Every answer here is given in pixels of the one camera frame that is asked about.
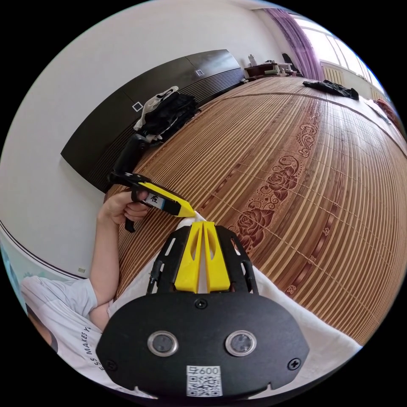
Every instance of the purple curtain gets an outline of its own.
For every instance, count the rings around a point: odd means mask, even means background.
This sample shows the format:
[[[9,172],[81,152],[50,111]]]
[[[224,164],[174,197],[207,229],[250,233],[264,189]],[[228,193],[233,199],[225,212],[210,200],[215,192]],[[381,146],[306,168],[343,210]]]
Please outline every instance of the purple curtain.
[[[284,10],[265,8],[264,11],[276,22],[286,40],[294,51],[298,69],[307,79],[323,81],[321,63],[317,58],[311,42],[297,22]]]

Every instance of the window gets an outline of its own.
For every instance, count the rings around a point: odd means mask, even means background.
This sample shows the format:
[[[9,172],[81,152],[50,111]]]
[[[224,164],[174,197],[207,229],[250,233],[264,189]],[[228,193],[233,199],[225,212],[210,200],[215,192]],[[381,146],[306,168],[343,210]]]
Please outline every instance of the window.
[[[311,42],[317,57],[321,61],[339,65],[356,75],[363,77],[381,93],[385,94],[383,87],[366,64],[343,41],[335,37],[321,25],[307,20],[305,17],[291,15],[303,29]]]
[[[318,44],[314,46],[315,53],[317,57],[323,61],[330,61],[334,64],[339,65],[338,57],[335,53],[334,48],[328,40],[328,36],[320,33],[318,31],[304,29],[305,34],[311,41],[311,44]]]

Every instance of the black metal plate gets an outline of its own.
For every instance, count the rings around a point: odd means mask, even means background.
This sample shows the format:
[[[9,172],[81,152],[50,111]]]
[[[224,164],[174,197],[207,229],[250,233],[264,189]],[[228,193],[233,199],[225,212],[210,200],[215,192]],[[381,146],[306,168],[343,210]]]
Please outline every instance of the black metal plate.
[[[205,309],[195,307],[198,298],[207,301]],[[160,330],[177,337],[179,349],[174,355],[159,357],[148,350],[148,337]],[[257,346],[250,355],[227,353],[225,339],[237,330],[256,336]],[[265,390],[268,383],[273,389],[290,383],[308,352],[299,326],[285,308],[268,298],[240,292],[137,298],[113,315],[96,349],[118,385],[130,390],[137,386],[159,398],[190,401],[198,397],[187,397],[187,365],[220,366],[223,397],[238,399]],[[301,366],[289,370],[295,358]]]

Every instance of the screw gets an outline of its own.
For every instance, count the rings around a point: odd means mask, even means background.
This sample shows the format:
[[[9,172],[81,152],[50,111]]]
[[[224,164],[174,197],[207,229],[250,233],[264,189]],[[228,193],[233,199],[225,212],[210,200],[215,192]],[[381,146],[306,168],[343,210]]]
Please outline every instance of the screw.
[[[147,339],[147,347],[156,356],[167,357],[178,350],[177,338],[167,331],[156,331]]]
[[[153,348],[157,352],[169,352],[173,346],[174,342],[168,335],[158,335],[153,340]]]
[[[247,335],[240,334],[232,339],[230,345],[234,351],[243,353],[250,349],[252,341]]]
[[[248,331],[235,331],[225,341],[225,347],[232,356],[247,356],[257,346],[256,337]]]
[[[195,301],[195,306],[198,309],[205,309],[208,306],[208,302],[204,300],[203,298],[200,298],[199,300]]]
[[[117,365],[112,360],[108,360],[106,362],[106,369],[114,372],[117,370]]]
[[[288,370],[297,370],[301,366],[301,360],[299,358],[294,358],[288,362]]]

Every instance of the printed text on t-shirt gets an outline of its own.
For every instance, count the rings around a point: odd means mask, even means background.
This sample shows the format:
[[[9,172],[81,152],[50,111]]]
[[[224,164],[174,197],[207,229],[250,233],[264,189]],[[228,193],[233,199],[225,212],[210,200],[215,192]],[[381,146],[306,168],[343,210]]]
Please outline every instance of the printed text on t-shirt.
[[[93,356],[92,349],[90,348],[89,343],[88,343],[88,335],[87,335],[87,332],[90,332],[90,328],[84,327],[84,331],[85,332],[81,332],[82,345],[84,346],[86,354]],[[104,370],[104,368],[102,367],[102,364],[96,358],[91,357],[90,360],[93,362],[93,364],[95,366],[98,366],[98,368],[100,370]]]

